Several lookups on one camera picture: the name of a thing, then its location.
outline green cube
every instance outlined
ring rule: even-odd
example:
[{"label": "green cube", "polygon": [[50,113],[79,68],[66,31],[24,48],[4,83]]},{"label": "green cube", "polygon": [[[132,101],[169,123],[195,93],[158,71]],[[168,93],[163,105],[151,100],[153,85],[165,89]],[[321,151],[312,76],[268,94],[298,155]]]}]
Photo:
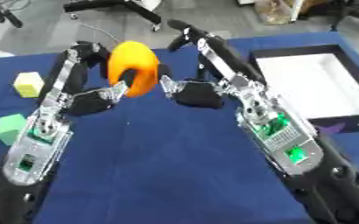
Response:
[{"label": "green cube", "polygon": [[25,118],[20,114],[0,117],[0,141],[8,146],[13,145],[25,123]]}]

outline yellow cube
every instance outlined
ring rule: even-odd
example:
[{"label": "yellow cube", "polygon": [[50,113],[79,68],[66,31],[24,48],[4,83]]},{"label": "yellow cube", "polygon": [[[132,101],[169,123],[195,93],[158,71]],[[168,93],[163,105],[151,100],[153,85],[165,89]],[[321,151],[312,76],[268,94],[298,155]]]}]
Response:
[{"label": "yellow cube", "polygon": [[21,97],[35,98],[39,96],[40,89],[44,86],[39,73],[20,73],[13,83],[13,87]]}]

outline table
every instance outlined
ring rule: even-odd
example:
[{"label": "table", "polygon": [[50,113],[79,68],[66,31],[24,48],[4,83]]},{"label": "table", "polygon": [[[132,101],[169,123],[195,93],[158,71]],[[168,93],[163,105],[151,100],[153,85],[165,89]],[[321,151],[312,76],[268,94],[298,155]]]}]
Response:
[{"label": "table", "polygon": [[[233,39],[246,57],[252,49],[339,44],[337,33]],[[195,73],[196,51],[156,50],[176,79]],[[0,116],[29,115],[34,100],[11,87],[16,73],[46,75],[55,55],[0,59]],[[106,85],[97,70],[90,86]],[[160,87],[117,108],[74,119],[74,137],[57,181],[35,223],[78,224],[304,224],[309,220],[236,127],[235,107],[187,108],[168,101]],[[359,165],[359,133],[334,139]],[[0,143],[0,157],[7,148]]]}]

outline wire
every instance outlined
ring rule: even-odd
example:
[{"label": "wire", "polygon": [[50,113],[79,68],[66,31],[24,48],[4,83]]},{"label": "wire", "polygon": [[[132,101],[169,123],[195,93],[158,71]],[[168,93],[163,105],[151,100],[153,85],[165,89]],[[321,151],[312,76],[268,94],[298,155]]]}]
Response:
[{"label": "wire", "polygon": [[[16,9],[11,8],[14,4],[22,2],[22,1],[26,1],[26,3],[23,6],[16,8]],[[27,8],[28,6],[30,6],[31,3],[32,3],[32,0],[4,0],[4,1],[0,2],[0,6],[5,8],[4,5],[10,4],[8,7],[6,7],[9,11],[21,11],[21,10]]]},{"label": "wire", "polygon": [[113,34],[107,32],[107,31],[104,31],[103,29],[96,28],[96,27],[94,27],[94,26],[92,26],[92,25],[89,25],[89,24],[80,24],[80,25],[86,26],[86,27],[88,27],[88,28],[90,28],[90,29],[93,29],[93,30],[97,30],[97,31],[99,31],[99,32],[102,32],[102,33],[108,35],[111,39],[113,39],[114,42],[116,42],[116,43],[114,43],[113,45],[111,45],[111,46],[109,47],[109,49],[112,49],[112,47],[113,47],[114,45],[118,45],[119,43],[122,42],[122,41],[120,41],[118,38],[116,38]]}]

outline black robot forearm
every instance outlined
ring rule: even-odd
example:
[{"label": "black robot forearm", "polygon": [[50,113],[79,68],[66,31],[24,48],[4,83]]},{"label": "black robot forearm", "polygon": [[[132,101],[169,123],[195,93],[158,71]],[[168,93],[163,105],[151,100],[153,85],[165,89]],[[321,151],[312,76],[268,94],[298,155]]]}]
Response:
[{"label": "black robot forearm", "polygon": [[324,150],[320,165],[298,176],[270,167],[318,224],[359,224],[359,170],[322,134],[315,139]]},{"label": "black robot forearm", "polygon": [[31,224],[54,181],[59,163],[34,185],[14,185],[0,163],[0,224]]}]

